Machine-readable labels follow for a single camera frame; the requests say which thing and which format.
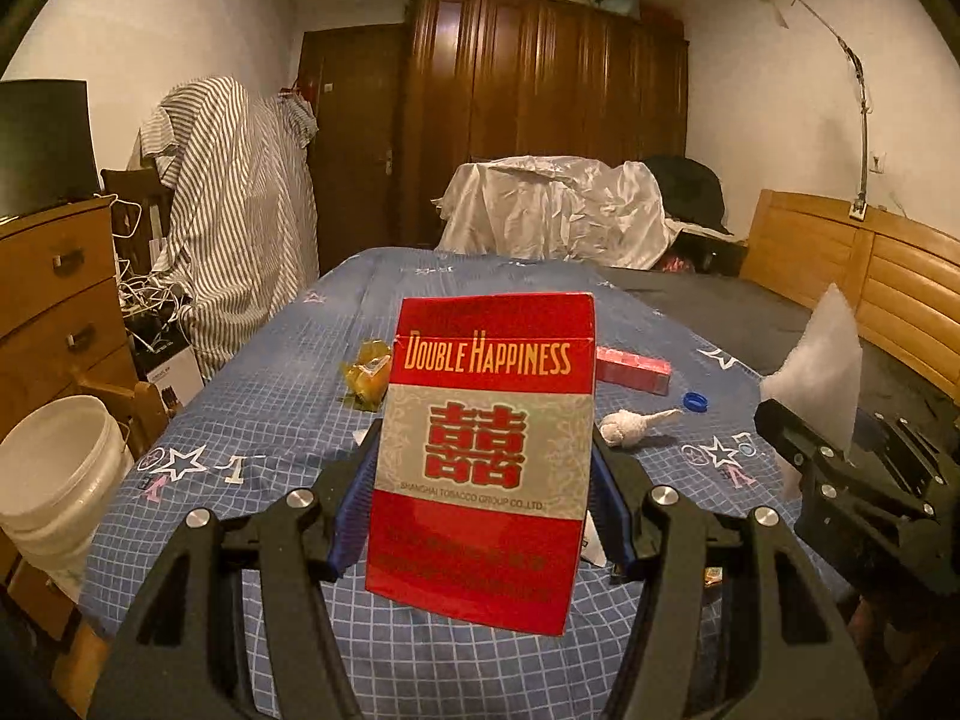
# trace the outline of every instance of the red box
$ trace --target red box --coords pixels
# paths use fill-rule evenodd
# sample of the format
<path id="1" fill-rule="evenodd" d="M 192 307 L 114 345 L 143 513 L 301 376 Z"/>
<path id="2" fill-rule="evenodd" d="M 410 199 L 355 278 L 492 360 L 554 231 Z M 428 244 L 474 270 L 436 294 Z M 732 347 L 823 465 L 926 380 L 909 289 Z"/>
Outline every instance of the red box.
<path id="1" fill-rule="evenodd" d="M 403 300 L 369 591 L 563 633 L 587 509 L 595 338 L 589 293 Z"/>
<path id="2" fill-rule="evenodd" d="M 670 386 L 670 364 L 666 360 L 597 346 L 596 376 L 600 382 L 666 395 Z"/>

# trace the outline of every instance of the black monitor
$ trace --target black monitor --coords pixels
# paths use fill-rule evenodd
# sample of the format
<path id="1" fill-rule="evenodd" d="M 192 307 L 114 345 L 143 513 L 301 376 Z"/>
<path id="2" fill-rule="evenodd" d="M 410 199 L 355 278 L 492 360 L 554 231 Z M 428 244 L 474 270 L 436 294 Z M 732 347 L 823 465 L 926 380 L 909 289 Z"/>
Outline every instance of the black monitor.
<path id="1" fill-rule="evenodd" d="M 100 191 L 86 82 L 0 82 L 0 218 Z"/>

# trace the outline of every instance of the wall outlet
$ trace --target wall outlet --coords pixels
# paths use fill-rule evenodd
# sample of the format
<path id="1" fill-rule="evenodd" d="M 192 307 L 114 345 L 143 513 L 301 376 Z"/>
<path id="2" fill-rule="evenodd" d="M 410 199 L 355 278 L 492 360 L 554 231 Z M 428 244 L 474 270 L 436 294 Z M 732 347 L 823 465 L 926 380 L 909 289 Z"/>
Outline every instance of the wall outlet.
<path id="1" fill-rule="evenodd" d="M 886 151 L 871 151 L 870 159 L 867 161 L 867 167 L 870 167 L 870 172 L 884 172 L 887 167 Z"/>

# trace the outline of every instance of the drawer handle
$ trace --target drawer handle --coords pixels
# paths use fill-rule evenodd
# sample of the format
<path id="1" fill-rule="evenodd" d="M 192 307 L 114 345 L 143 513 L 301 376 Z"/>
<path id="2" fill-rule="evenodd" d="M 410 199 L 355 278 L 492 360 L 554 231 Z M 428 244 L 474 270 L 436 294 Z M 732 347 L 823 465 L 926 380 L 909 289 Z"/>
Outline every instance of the drawer handle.
<path id="1" fill-rule="evenodd" d="M 96 332 L 96 328 L 92 324 L 88 324 L 76 333 L 71 333 L 66 337 L 66 347 L 74 354 L 80 354 L 90 346 L 90 341 L 93 341 Z"/>
<path id="2" fill-rule="evenodd" d="M 54 257 L 54 273 L 58 276 L 66 276 L 72 274 L 82 264 L 83 250 L 75 248 L 75 250 L 66 252 L 66 254 L 58 254 Z"/>

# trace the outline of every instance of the wall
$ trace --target wall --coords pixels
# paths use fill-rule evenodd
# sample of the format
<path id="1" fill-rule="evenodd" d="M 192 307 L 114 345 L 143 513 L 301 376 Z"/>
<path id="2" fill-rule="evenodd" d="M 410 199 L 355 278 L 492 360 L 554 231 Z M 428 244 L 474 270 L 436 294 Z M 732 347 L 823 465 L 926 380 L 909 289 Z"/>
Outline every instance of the wall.
<path id="1" fill-rule="evenodd" d="M 863 61 L 872 99 L 872 205 L 960 237 L 960 67 L 917 0 L 806 0 Z M 728 228 L 746 235 L 760 189 L 853 199 L 856 81 L 832 35 L 796 4 L 779 28 L 763 5 L 691 0 L 688 147 L 723 183 Z"/>
<path id="2" fill-rule="evenodd" d="M 235 77 L 288 85 L 294 0 L 50 0 L 4 80 L 83 79 L 98 169 L 127 166 L 136 132 L 176 84 Z"/>
<path id="3" fill-rule="evenodd" d="M 296 77 L 305 32 L 363 26 L 369 23 L 402 23 L 410 0 L 298 0 L 296 38 L 290 57 L 290 76 Z"/>

